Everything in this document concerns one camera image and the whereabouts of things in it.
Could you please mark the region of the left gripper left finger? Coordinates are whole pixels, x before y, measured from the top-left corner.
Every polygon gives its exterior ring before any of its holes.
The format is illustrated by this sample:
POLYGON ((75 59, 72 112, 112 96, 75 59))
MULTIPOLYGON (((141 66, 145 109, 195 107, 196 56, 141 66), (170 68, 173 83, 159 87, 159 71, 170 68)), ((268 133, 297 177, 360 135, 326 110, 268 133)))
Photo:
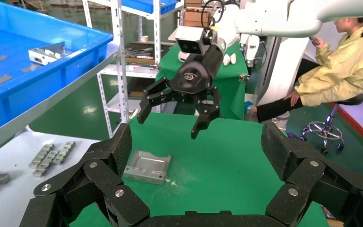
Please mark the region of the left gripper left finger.
POLYGON ((34 189, 22 227, 67 227, 95 204, 113 227, 136 227, 150 217, 148 206, 126 186, 122 175, 132 150, 130 125, 93 143, 73 166, 34 189))

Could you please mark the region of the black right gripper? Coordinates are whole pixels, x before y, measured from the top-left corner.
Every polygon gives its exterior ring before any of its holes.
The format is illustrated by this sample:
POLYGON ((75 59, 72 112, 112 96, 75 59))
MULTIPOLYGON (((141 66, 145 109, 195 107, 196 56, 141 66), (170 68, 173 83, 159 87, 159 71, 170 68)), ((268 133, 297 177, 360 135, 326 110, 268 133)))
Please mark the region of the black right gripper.
POLYGON ((196 139, 201 130, 208 129, 211 121, 220 116, 218 86, 209 88, 223 64, 223 57, 222 50, 217 45, 211 45, 203 55, 190 54, 173 79, 164 77, 148 86, 139 104, 138 122, 143 124, 154 106, 181 101, 181 93, 197 94, 205 91, 193 96, 199 115, 190 135, 192 139, 196 139), (213 97, 212 105, 204 103, 208 95, 213 97))

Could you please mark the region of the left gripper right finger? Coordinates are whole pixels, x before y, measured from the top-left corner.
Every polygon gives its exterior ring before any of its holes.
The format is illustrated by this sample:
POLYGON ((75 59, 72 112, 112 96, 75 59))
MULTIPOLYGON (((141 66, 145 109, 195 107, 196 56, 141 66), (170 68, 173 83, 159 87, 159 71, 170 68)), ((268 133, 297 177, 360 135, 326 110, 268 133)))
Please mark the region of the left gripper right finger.
POLYGON ((261 146, 284 182, 265 214, 296 227, 313 202, 346 227, 363 227, 363 175, 331 162, 302 140, 285 136, 274 123, 263 125, 261 146))

